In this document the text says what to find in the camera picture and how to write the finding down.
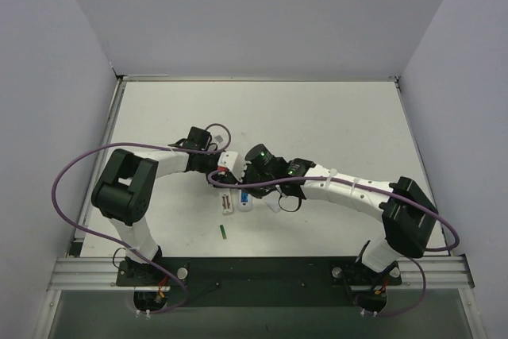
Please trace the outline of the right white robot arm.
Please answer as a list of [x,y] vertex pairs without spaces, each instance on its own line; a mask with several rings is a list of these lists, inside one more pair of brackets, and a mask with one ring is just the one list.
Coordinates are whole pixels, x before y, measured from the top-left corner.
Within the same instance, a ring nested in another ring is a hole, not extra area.
[[310,160],[290,161],[274,156],[264,144],[251,148],[242,183],[254,184],[291,178],[290,182],[247,189],[255,198],[273,192],[281,197],[319,200],[348,207],[383,224],[384,234],[370,241],[360,261],[376,273],[400,257],[419,259],[425,254],[436,220],[421,209],[437,209],[419,185],[410,178],[396,182],[371,181],[345,175]]

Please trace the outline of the wide white remote with display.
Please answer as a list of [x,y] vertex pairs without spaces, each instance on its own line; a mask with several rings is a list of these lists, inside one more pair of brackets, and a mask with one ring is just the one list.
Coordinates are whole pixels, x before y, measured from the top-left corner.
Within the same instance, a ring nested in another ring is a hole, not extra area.
[[249,212],[253,208],[252,196],[244,190],[239,191],[239,199],[237,203],[237,209],[240,212]]

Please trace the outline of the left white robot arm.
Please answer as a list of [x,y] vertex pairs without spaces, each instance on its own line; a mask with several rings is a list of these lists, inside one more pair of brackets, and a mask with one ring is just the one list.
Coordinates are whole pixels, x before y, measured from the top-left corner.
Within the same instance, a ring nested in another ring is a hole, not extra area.
[[126,257],[136,262],[135,276],[154,284],[163,274],[162,256],[148,227],[148,211],[158,178],[195,171],[204,175],[217,168],[219,152],[211,152],[210,131],[191,127],[187,137],[163,150],[130,152],[118,148],[110,154],[91,196],[92,205],[116,229]]

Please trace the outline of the slim white remote control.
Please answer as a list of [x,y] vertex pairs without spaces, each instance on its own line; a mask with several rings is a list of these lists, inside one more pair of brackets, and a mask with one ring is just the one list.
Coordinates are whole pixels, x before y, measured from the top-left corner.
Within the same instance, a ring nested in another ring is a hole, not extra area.
[[223,215],[230,215],[234,213],[232,195],[230,190],[219,192],[219,202],[221,207],[221,213]]

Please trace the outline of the wide remote battery cover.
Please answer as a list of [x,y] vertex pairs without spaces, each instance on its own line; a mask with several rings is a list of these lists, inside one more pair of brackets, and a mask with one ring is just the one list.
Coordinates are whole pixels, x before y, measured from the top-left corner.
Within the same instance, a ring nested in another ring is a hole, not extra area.
[[279,204],[277,202],[267,202],[267,206],[274,213],[278,213],[279,211],[281,211]]

